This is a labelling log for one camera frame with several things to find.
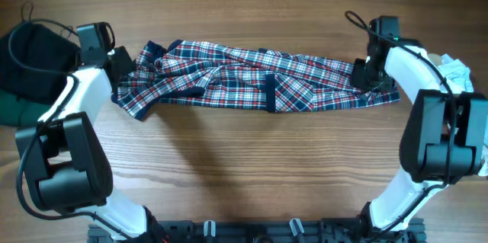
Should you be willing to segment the red blue plaid garment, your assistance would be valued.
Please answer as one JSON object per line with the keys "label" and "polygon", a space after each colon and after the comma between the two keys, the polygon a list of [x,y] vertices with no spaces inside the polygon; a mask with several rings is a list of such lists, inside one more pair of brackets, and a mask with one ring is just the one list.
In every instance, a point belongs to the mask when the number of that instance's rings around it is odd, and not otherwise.
{"label": "red blue plaid garment", "polygon": [[264,110],[269,113],[347,110],[390,104],[397,88],[363,91],[350,83],[349,62],[176,40],[149,41],[111,100],[136,120],[157,103]]}

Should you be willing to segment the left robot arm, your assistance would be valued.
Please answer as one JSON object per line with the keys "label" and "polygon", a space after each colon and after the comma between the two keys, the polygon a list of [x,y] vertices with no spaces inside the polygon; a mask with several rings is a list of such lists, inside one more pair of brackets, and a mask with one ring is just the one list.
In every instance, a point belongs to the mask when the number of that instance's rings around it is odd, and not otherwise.
{"label": "left robot arm", "polygon": [[20,129],[16,191],[31,216],[60,221],[83,217],[113,241],[157,242],[165,231],[154,215],[114,188],[107,156],[93,128],[112,85],[132,69],[125,47],[84,52],[74,72],[48,71],[67,83],[36,126]]}

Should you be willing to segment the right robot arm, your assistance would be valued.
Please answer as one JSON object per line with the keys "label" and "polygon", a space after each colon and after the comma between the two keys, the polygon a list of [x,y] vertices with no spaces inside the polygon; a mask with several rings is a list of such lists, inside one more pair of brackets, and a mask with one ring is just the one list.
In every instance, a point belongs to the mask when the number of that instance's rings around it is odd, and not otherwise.
{"label": "right robot arm", "polygon": [[413,104],[400,140],[400,168],[355,220],[355,237],[376,241],[407,230],[434,195],[480,174],[487,99],[450,83],[411,39],[371,38],[366,59],[355,61],[352,78],[361,87],[398,85]]}

